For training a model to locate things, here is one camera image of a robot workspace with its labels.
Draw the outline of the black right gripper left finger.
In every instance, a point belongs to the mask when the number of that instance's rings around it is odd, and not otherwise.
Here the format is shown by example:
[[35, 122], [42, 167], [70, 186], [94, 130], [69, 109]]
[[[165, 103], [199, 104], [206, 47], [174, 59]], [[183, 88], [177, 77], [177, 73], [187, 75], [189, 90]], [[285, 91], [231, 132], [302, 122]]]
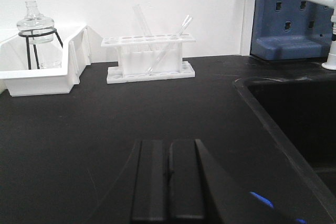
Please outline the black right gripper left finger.
[[166, 157], [163, 142], [142, 141], [132, 206], [132, 222], [166, 221], [166, 186]]

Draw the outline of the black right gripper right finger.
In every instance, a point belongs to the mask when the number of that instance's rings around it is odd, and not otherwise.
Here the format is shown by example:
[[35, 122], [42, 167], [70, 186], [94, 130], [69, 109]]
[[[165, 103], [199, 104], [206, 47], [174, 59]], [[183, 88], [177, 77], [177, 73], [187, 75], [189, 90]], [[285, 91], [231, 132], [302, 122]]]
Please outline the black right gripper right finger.
[[176, 140], [169, 150], [168, 223], [293, 223], [241, 188], [201, 140]]

